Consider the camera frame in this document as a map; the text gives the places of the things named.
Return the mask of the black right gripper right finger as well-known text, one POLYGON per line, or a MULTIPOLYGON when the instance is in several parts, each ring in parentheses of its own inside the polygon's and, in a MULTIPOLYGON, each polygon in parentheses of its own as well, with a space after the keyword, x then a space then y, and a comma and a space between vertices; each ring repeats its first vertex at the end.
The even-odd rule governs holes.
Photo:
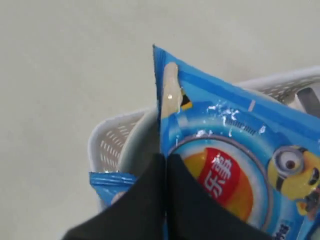
POLYGON ((178 154, 166 160, 166 198, 170 240, 271 239, 213 201, 178 154))

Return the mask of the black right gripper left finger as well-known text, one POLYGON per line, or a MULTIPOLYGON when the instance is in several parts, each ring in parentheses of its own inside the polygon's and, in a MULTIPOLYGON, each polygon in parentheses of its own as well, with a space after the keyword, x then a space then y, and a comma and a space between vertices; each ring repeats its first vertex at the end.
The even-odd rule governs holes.
POLYGON ((163 155, 152 157, 136 183, 113 205, 68 230, 65 240, 162 240, 165 221, 163 155))

